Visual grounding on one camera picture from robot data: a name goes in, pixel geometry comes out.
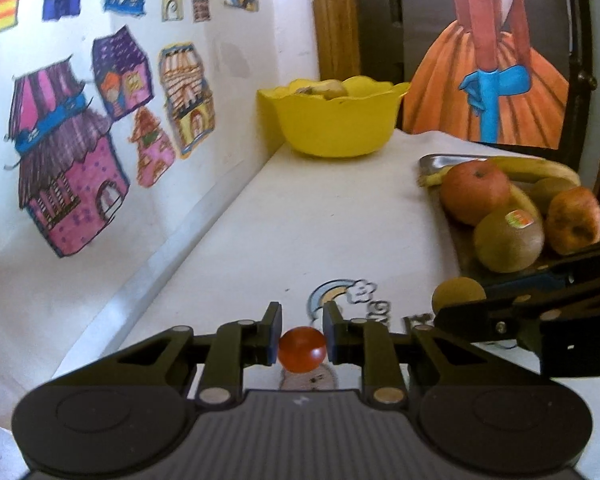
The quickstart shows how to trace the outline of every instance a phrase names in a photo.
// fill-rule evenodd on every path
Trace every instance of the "banana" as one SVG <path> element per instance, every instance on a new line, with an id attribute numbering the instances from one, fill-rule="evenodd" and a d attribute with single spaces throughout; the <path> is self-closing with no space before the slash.
<path id="1" fill-rule="evenodd" d="M 538 211 L 536 204 L 529 196 L 515 184 L 510 184 L 511 205 L 529 213 L 536 222 L 542 225 L 542 215 Z"/>
<path id="2" fill-rule="evenodd" d="M 514 182 L 534 184 L 543 178 L 557 177 L 580 186 L 580 177 L 569 166 L 545 158 L 490 156 L 488 160 L 496 164 Z M 418 179 L 418 185 L 421 187 L 439 186 L 451 168 L 452 166 L 445 166 L 436 173 L 421 175 Z"/>

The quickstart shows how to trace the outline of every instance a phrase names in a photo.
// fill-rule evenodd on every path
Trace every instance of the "red ball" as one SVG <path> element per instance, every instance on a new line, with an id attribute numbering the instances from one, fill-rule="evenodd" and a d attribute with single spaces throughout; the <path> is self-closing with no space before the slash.
<path id="1" fill-rule="evenodd" d="M 293 374 L 315 370 L 327 355 L 327 340 L 310 326 L 287 330 L 278 343 L 278 359 Z"/>

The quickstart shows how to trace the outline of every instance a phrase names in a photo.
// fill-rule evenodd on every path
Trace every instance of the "yellow plastic basin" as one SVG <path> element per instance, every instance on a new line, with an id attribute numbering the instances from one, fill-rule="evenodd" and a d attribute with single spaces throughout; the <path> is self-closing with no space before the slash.
<path id="1" fill-rule="evenodd" d="M 329 101 L 319 95 L 295 94 L 299 88 L 316 84 L 309 79 L 259 93 L 273 105 L 282 134 L 299 152 L 347 157 L 379 150 L 394 131 L 400 101 L 410 83 L 393 85 L 366 76 L 342 83 L 348 95 Z"/>

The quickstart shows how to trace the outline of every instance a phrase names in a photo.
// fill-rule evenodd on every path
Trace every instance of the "fruit tray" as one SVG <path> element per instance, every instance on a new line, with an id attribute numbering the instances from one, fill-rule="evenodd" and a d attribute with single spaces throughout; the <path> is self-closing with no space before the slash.
<path id="1" fill-rule="evenodd" d="M 435 153 L 423 156 L 420 159 L 419 170 L 421 175 L 430 175 L 436 173 L 444 166 L 460 164 L 468 160 L 485 160 L 487 158 L 489 157 Z M 528 187 L 528 184 L 521 182 L 515 182 L 515 184 L 521 189 Z M 546 273 L 538 272 L 538 270 L 543 270 L 561 260 L 561 257 L 547 246 L 545 246 L 538 260 L 531 267 L 527 267 L 520 272 L 499 274 L 484 267 L 475 256 L 473 242 L 474 229 L 461 224 L 445 213 L 440 203 L 439 187 L 430 187 L 429 193 L 434 204 L 436 222 L 448 225 L 451 241 L 453 242 L 456 257 L 458 258 L 460 274 L 479 282 L 484 287 L 488 298 L 504 297 L 510 294 L 526 294 L 527 291 L 531 290 L 545 290 L 548 292 L 562 288 L 559 282 L 554 282 L 548 278 Z"/>

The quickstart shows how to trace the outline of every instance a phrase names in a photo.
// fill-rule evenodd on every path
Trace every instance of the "white table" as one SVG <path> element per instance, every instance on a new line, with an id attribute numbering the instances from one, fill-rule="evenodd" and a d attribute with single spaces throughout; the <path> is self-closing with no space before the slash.
<path id="1" fill-rule="evenodd" d="M 203 334 L 233 320 L 260 319 L 270 301 L 283 305 L 283 331 L 307 325 L 308 301 L 328 282 L 314 294 L 318 304 L 333 298 L 351 318 L 387 306 L 373 301 L 388 302 L 390 328 L 403 332 L 401 318 L 430 311 L 435 287 L 458 275 L 448 233 L 416 185 L 417 161 L 429 153 L 501 152 L 441 132 L 396 131 L 380 152 L 355 160 L 307 158 L 283 146 L 197 245 L 124 346 L 179 324 Z M 538 369 L 529 352 L 503 356 Z M 358 387 L 357 367 L 336 368 L 339 388 Z M 279 365 L 244 374 L 247 388 L 278 388 L 280 379 Z M 594 412 L 581 470 L 600 479 L 600 380 L 568 384 Z"/>

